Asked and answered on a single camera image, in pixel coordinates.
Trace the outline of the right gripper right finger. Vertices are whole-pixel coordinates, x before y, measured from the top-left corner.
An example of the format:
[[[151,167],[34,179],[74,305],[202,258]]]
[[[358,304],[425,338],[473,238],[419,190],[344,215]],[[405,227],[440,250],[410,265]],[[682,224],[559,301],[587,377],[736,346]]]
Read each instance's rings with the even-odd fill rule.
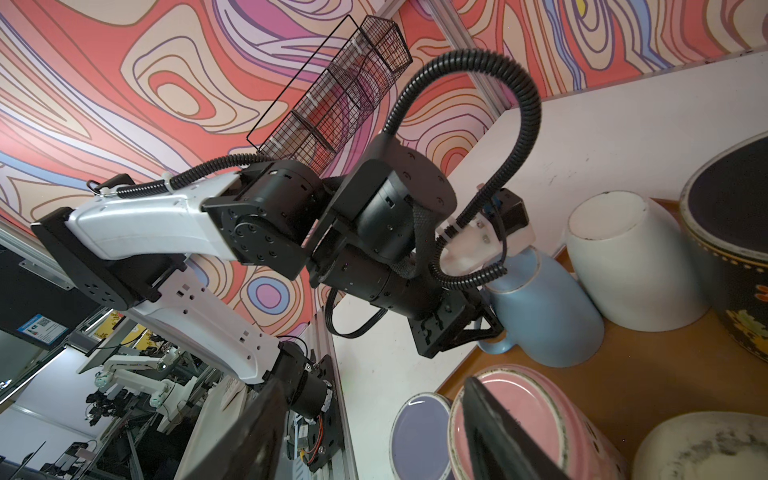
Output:
[[[465,380],[461,405],[476,479],[567,477],[477,378]]]

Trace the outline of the white mug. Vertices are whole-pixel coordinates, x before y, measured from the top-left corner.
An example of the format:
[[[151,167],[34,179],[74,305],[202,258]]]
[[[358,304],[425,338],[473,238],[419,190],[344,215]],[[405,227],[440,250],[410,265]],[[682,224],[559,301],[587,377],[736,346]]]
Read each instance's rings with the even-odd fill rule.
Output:
[[[677,330],[710,308],[677,221],[637,193],[609,191],[579,204],[566,247],[593,303],[623,328]]]

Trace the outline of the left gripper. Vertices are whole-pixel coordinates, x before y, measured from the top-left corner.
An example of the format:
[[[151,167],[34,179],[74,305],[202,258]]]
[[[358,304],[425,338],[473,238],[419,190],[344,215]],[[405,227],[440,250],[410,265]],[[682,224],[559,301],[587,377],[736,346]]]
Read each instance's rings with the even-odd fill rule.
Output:
[[[491,340],[504,330],[478,290],[445,291],[437,307],[408,319],[417,353],[438,353],[478,341]]]

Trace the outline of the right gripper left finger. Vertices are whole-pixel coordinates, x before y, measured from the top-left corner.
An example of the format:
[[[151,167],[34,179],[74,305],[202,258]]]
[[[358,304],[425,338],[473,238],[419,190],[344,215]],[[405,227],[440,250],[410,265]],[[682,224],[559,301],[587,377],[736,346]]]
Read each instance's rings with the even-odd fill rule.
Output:
[[[205,400],[179,465],[181,479],[272,479],[287,402],[280,382],[255,392],[227,379]]]

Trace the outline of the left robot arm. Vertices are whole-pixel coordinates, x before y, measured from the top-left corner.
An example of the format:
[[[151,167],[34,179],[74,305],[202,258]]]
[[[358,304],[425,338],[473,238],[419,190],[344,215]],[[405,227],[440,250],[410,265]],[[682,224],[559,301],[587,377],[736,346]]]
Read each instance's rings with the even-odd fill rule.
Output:
[[[431,358],[502,330],[479,291],[501,269],[471,278],[440,268],[456,204],[437,166],[382,134],[342,177],[323,179],[294,160],[230,155],[165,181],[117,176],[32,231],[93,300],[246,384],[280,381],[289,408],[317,419],[330,408],[332,384],[298,346],[246,326],[208,293],[185,256],[265,266],[289,280],[307,272],[312,287],[404,316],[418,353]]]

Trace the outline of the brown wooden tray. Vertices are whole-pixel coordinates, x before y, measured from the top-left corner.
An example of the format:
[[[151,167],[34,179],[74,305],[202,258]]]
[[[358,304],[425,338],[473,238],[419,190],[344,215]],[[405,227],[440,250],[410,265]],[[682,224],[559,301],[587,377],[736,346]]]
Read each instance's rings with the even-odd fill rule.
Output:
[[[507,364],[531,368],[555,383],[627,461],[670,418],[698,411],[767,413],[766,363],[731,339],[713,311],[661,333],[607,322],[599,351],[570,368],[542,366],[518,347],[501,355],[473,349],[437,391],[452,399],[467,377]]]

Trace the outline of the light blue mug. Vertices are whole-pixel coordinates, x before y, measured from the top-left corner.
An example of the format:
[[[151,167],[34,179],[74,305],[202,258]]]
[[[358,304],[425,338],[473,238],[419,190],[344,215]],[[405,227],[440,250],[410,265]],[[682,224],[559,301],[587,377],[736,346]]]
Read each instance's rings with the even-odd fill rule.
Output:
[[[604,339],[604,321],[571,274],[552,257],[528,247],[505,259],[507,274],[483,287],[505,338],[480,341],[487,354],[520,347],[535,362],[554,368],[581,364]]]

